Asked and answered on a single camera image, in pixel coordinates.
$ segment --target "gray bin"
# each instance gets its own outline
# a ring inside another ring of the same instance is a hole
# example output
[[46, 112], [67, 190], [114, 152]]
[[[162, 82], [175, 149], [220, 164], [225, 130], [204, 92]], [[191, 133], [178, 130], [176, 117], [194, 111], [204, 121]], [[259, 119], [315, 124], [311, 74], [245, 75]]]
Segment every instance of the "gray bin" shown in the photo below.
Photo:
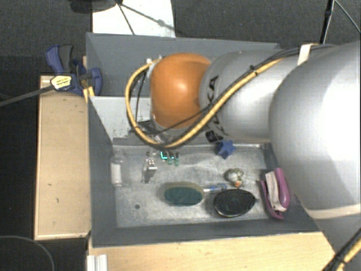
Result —
[[[101, 68], [104, 75], [102, 94], [109, 95], [93, 97], [89, 103], [91, 233], [94, 247], [318, 230], [294, 195], [285, 220], [273, 219], [266, 213], [258, 183], [270, 170], [263, 145], [237, 145], [237, 150], [223, 160], [215, 154], [215, 146], [207, 143], [204, 134], [200, 134], [189, 145], [179, 149], [178, 167], [167, 165], [155, 154], [158, 170], [150, 183], [142, 183], [142, 168], [147, 153], [151, 154], [152, 149], [135, 135], [126, 135], [128, 125], [122, 94], [126, 80], [144, 63], [145, 58], [180, 51], [217, 57], [229, 51], [276, 47], [267, 43], [87, 35], [88, 67]], [[143, 118], [146, 119], [146, 92], [144, 96], [141, 105], [144, 106]], [[114, 157], [122, 158], [122, 186], [112, 184], [110, 165]], [[225, 182], [224, 172], [233, 167], [245, 171], [244, 189], [256, 197], [255, 206], [243, 216], [232, 219], [219, 217], [212, 206], [214, 194], [205, 195], [200, 204], [192, 207], [170, 206], [162, 198], [162, 185], [166, 182], [190, 181], [207, 187]]]

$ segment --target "green sponge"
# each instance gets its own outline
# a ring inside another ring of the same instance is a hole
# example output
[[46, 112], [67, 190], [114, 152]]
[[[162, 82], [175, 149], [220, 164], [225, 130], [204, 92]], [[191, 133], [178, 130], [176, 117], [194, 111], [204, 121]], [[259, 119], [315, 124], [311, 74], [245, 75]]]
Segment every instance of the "green sponge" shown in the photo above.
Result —
[[203, 188], [191, 182], [165, 184], [164, 198], [175, 206], [192, 206], [203, 200]]

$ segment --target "green led light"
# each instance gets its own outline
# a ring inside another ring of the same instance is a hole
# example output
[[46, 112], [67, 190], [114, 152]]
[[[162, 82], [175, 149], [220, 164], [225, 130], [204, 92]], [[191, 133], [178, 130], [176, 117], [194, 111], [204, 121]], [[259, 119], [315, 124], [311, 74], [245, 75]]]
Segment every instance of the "green led light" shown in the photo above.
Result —
[[165, 156], [165, 155], [163, 155], [163, 152], [162, 152], [162, 151], [160, 152], [160, 158], [161, 158], [162, 160], [168, 160], [168, 157]]

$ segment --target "black oval object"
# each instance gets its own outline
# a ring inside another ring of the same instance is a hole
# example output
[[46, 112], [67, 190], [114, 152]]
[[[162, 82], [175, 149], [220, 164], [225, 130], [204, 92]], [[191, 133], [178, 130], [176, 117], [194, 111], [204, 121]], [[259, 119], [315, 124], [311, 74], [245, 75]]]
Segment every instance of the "black oval object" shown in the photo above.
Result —
[[219, 193], [213, 201], [218, 214], [233, 218], [246, 214], [256, 202], [254, 195], [245, 190], [232, 189]]

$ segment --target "black carpet floor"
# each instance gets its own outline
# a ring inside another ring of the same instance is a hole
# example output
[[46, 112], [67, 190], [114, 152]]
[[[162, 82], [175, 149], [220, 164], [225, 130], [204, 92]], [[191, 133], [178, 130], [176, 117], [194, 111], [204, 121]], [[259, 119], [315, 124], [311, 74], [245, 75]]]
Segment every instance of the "black carpet floor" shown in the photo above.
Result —
[[[327, 4], [327, 0], [171, 1], [178, 36], [278, 42], [283, 48], [318, 41]], [[339, 0], [358, 25], [360, 1]], [[90, 2], [79, 0], [0, 0], [0, 94], [36, 90], [40, 75], [51, 72], [44, 54], [54, 44], [74, 45], [76, 57], [85, 54], [90, 11]], [[327, 42], [357, 39], [357, 31], [335, 6]], [[36, 142], [36, 98], [0, 108], [0, 236], [32, 237]], [[45, 246], [56, 270], [84, 269], [84, 240]]]

